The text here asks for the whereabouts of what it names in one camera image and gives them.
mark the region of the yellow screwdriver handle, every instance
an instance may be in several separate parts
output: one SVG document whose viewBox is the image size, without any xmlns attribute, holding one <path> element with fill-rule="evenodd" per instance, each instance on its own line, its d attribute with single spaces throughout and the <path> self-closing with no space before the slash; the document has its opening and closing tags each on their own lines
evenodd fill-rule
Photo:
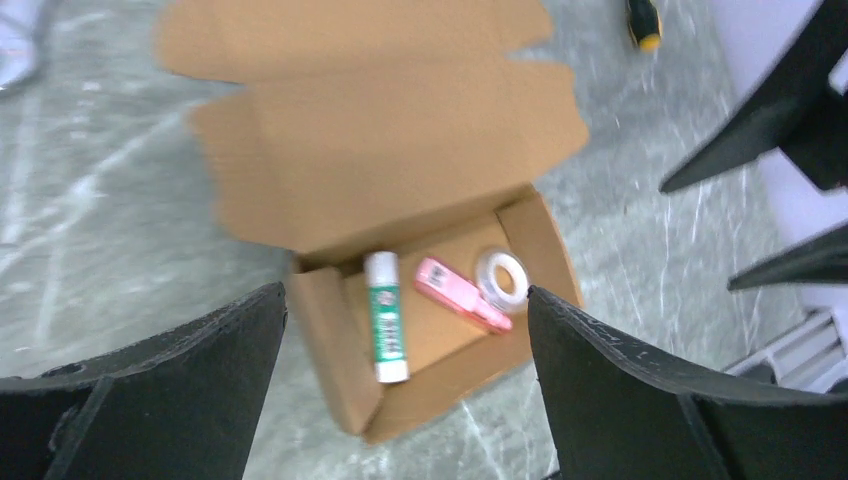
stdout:
<svg viewBox="0 0 848 480">
<path fill-rule="evenodd" d="M 633 45 L 643 52 L 652 52 L 662 43 L 662 20 L 651 0 L 625 0 L 627 28 Z"/>
</svg>

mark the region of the clear tape roll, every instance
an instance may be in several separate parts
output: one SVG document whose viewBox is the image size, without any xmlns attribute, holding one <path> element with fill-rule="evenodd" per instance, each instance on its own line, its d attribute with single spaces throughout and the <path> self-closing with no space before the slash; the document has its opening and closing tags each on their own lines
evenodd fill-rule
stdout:
<svg viewBox="0 0 848 480">
<path fill-rule="evenodd" d="M 512 278 L 512 292 L 498 285 L 497 270 L 502 268 Z M 530 277 L 524 264 L 512 252 L 504 248 L 486 250 L 477 260 L 477 286 L 483 298 L 504 313 L 516 313 L 527 304 Z"/>
</svg>

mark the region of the box flap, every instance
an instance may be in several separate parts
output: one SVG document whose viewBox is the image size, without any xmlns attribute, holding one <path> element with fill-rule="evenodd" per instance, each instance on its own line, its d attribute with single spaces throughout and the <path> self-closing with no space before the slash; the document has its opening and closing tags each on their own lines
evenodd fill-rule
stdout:
<svg viewBox="0 0 848 480">
<path fill-rule="evenodd" d="M 361 434 L 377 412 L 383 386 L 345 302 L 341 275 L 328 267 L 289 275 L 285 286 L 330 413 L 342 430 Z"/>
<path fill-rule="evenodd" d="M 537 0 L 177 0 L 156 55 L 196 78 L 248 83 L 396 61 L 473 58 L 550 37 Z"/>
<path fill-rule="evenodd" d="M 255 188 L 236 187 L 235 158 L 262 164 L 274 244 L 308 254 L 531 183 L 588 138 L 572 84 L 561 64 L 404 64 L 257 84 L 192 121 L 207 155 L 227 157 L 222 193 Z M 225 221 L 243 237 L 269 228 Z"/>
</svg>

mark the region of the glue stick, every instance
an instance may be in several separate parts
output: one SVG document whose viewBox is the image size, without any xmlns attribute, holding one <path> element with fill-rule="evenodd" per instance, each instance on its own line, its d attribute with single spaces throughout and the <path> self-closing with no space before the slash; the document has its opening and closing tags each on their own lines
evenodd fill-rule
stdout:
<svg viewBox="0 0 848 480">
<path fill-rule="evenodd" d="M 371 297 L 371 331 L 377 381 L 398 383 L 409 380 L 400 315 L 397 255 L 377 252 L 366 257 L 365 281 L 368 282 Z"/>
</svg>

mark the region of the gray floor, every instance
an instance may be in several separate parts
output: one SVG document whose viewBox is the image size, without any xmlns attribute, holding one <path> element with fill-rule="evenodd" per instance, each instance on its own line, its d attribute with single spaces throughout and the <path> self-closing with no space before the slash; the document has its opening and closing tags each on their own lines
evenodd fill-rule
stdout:
<svg viewBox="0 0 848 480">
<path fill-rule="evenodd" d="M 284 268 L 282 251 L 215 225 L 214 186 L 180 115 L 229 87 L 157 69 L 150 32 L 164 3 L 63 3 L 46 75 L 0 100 L 0 376 L 156 334 Z M 779 288 L 724 290 L 729 274 L 780 246 L 753 172 L 657 193 L 735 103 L 708 3 L 659 2 L 658 55 L 630 49 L 622 3 L 547 0 L 556 37 L 522 54 L 574 67 L 592 132 L 538 187 L 590 313 L 721 368 L 797 323 L 798 300 Z M 283 343 L 246 478 L 511 480 L 555 467 L 532 365 L 366 449 L 328 417 L 296 319 Z"/>
</svg>

